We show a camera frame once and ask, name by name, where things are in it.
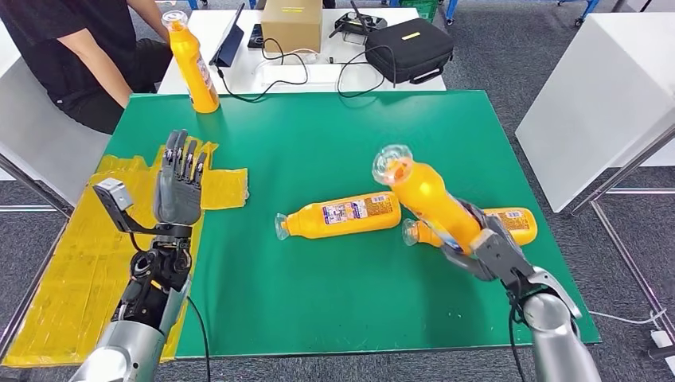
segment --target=yellow tape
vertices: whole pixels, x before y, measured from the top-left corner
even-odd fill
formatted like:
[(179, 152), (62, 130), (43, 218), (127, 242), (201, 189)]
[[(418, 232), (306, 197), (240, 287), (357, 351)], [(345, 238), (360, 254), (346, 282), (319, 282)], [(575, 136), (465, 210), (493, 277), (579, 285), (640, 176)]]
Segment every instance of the yellow tape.
[(421, 34), (420, 32), (410, 33), (410, 34), (408, 34), (407, 36), (403, 36), (403, 37), (401, 38), (401, 40), (404, 40), (404, 41), (405, 41), (405, 40), (410, 40), (411, 38), (417, 37), (417, 36), (419, 36), (420, 34)]
[[(246, 169), (211, 170), (215, 149), (212, 143), (204, 144), (208, 158), (202, 182), (203, 207), (241, 207), (248, 197), (248, 172)], [(162, 152), (163, 148), (150, 168), (141, 157), (106, 156), (88, 184), (94, 185), (107, 177), (123, 181), (134, 201), (129, 208), (130, 215), (140, 224), (151, 227), (155, 224), (152, 200)], [(128, 234), (117, 231), (89, 185), (5, 357), (3, 364), (6, 366), (32, 367), (84, 361), (110, 321), (127, 285), (129, 260), (135, 250)], [(203, 220), (202, 216), (193, 228), (193, 271)], [(149, 247), (150, 236), (137, 235), (136, 238), (142, 248)], [(162, 361), (175, 357), (184, 317), (185, 304), (167, 339)]]

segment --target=person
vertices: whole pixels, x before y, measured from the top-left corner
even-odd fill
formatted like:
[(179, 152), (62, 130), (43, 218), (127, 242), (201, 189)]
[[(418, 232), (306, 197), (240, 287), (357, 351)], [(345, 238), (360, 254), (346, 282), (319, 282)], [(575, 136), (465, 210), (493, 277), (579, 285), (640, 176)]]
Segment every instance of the person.
[[(164, 42), (136, 41), (129, 6)], [(132, 92), (155, 92), (172, 57), (154, 0), (0, 0), (0, 20), (56, 106), (106, 134)]]

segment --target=power strip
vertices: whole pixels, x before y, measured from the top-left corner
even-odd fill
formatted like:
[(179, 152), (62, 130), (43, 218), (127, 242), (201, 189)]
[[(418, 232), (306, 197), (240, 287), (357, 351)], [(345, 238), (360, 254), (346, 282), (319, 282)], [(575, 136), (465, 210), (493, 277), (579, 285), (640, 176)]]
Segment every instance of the power strip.
[[(670, 338), (668, 338), (668, 334), (663, 330), (653, 330), (652, 339), (659, 348), (665, 348), (666, 346), (671, 346), (673, 344), (670, 341)], [(675, 357), (668, 357), (665, 359), (665, 362), (668, 364), (670, 372), (675, 375)]]
[[(340, 76), (341, 65), (312, 64), (306, 65), (308, 84), (325, 85), (335, 84)], [(270, 85), (275, 81), (283, 80), (300, 83), (305, 80), (305, 69), (302, 65), (265, 65), (263, 66), (263, 84)]]

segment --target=bottle cap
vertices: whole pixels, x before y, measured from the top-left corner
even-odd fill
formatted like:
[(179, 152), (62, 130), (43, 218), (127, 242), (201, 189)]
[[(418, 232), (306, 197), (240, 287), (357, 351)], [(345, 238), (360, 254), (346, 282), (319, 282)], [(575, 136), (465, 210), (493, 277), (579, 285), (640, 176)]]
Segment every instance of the bottle cap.
[(277, 213), (275, 216), (276, 237), (279, 240), (284, 240), (289, 235), (288, 227), (286, 226), (286, 220), (288, 220), (288, 217), (281, 213)]
[(389, 145), (373, 161), (373, 177), (382, 185), (395, 185), (412, 171), (412, 153), (405, 145)]
[(170, 10), (162, 15), (162, 24), (170, 32), (183, 30), (188, 25), (188, 15), (182, 10)]
[(413, 219), (403, 220), (402, 234), (405, 245), (411, 246), (419, 243), (419, 231), (417, 230), (417, 222)]

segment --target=green mat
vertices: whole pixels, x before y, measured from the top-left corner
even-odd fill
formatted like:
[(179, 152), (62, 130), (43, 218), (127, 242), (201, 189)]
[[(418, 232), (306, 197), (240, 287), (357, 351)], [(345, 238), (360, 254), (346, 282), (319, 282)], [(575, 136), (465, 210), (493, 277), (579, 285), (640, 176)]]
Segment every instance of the green mat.
[[(598, 341), (551, 232), (485, 92), (273, 94), (248, 104), (222, 97), (197, 115), (187, 96), (133, 98), (106, 154), (148, 162), (173, 129), (217, 142), (214, 168), (249, 169), (245, 207), (207, 212), (192, 286), (212, 355), (373, 352), (509, 344), (509, 304), (400, 229), (278, 241), (277, 212), (386, 189), (370, 173), (377, 151), (410, 146), (447, 189), (483, 208), (526, 207), (539, 224), (524, 247), (581, 307), (584, 341)], [(404, 217), (412, 217), (405, 210)], [(531, 341), (517, 325), (518, 344)], [(177, 357), (202, 357), (188, 310)]]

